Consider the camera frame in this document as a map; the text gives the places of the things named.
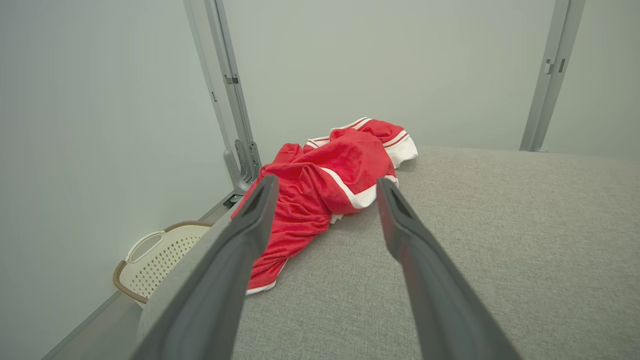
basket handle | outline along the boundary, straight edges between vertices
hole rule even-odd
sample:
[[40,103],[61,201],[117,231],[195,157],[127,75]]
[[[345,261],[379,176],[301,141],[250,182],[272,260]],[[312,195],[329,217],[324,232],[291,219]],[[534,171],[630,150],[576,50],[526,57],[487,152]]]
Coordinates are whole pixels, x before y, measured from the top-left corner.
[[[131,259],[131,256],[136,252],[136,250],[140,246],[142,246],[142,244],[146,243],[147,240],[149,240],[149,239],[155,238],[158,235],[160,235],[160,240],[158,240],[153,246],[151,246],[151,248],[149,248],[147,251],[145,251],[144,254],[138,256],[137,259]],[[164,232],[164,231],[156,231],[154,233],[150,233],[148,235],[145,235],[144,237],[142,237],[142,239],[138,240],[138,242],[133,244],[133,247],[131,247],[131,250],[129,250],[129,253],[127,254],[127,257],[125,258],[125,261],[128,264],[133,264],[133,263],[137,262],[138,260],[144,258],[145,255],[147,255],[151,250],[153,250],[156,246],[158,246],[158,244],[160,244],[164,240],[164,236],[165,235],[166,235],[166,232]]]

gray fabric surface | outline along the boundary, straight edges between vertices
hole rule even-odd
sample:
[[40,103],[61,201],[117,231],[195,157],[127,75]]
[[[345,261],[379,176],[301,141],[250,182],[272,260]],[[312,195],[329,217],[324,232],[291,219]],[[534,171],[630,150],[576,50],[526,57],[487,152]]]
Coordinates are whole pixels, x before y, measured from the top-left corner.
[[[400,189],[528,359],[640,358],[640,164],[423,147]],[[144,335],[225,221],[149,300]],[[345,216],[246,298],[236,359],[419,358],[378,210]]]

clothing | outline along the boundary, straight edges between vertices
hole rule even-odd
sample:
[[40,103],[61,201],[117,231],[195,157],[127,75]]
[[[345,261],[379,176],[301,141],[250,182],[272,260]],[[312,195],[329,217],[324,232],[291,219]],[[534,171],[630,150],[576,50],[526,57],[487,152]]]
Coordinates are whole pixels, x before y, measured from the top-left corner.
[[264,176],[280,182],[269,244],[253,264],[247,295],[271,289],[287,260],[325,232],[332,218],[371,205],[376,180],[386,177],[397,185],[395,168],[416,156],[402,127],[370,118],[309,139],[304,147],[285,144],[247,191],[251,194]]

mattress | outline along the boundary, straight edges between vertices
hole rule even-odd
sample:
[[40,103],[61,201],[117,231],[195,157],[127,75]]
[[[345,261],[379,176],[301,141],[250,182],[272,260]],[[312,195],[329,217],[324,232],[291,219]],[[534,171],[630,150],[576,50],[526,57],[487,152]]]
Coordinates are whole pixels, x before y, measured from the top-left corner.
[[[419,148],[400,190],[524,358],[640,357],[640,163]],[[144,337],[229,211],[158,286]],[[234,358],[418,359],[400,265],[374,204],[345,216],[250,295]]]

white wall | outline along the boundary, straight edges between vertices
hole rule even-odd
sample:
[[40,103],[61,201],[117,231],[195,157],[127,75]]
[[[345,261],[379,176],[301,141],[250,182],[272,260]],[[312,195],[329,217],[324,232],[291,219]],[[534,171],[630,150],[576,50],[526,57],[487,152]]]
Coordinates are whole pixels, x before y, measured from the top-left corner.
[[0,3],[0,358],[40,359],[144,234],[232,190],[182,0]]
[[262,162],[360,117],[517,150],[554,0],[225,0]]
[[640,1],[586,1],[548,151],[640,160],[639,19]]

